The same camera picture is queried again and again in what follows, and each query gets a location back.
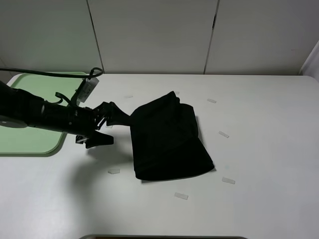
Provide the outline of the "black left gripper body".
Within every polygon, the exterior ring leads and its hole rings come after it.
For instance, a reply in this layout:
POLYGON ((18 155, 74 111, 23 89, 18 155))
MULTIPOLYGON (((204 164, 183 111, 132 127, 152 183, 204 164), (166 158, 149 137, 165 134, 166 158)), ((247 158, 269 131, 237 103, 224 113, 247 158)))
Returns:
POLYGON ((99 130, 111 120, 117 105, 114 102, 102 102, 94 109, 88 107, 67 107, 67 132, 88 136, 99 130))

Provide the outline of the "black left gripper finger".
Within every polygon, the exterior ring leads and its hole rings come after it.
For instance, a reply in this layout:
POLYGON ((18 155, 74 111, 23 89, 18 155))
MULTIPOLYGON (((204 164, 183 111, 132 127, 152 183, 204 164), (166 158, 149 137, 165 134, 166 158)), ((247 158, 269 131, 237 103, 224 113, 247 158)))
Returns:
POLYGON ((102 115, 107 126, 130 125, 130 116, 124 113, 114 102, 102 103, 102 115))
POLYGON ((114 137, 111 135, 103 134, 98 131, 94 131, 90 136, 77 135, 75 138, 76 144, 84 144, 86 149, 114 144, 114 137))

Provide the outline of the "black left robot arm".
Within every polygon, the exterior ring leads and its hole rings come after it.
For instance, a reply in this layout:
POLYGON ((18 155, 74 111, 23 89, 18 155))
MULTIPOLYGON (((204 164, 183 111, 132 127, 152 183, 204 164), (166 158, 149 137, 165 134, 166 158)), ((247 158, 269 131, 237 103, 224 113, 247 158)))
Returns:
POLYGON ((130 116, 117 107, 114 102, 102 102, 94 109, 80 107, 85 100, 85 90, 92 85, 92 79, 83 79, 72 98, 57 92, 57 102, 49 102, 22 89, 14 89, 0 84, 0 124, 4 127, 34 127, 50 131, 73 134, 77 144, 87 149, 112 145, 114 138, 100 133, 106 124, 130 126, 130 116))

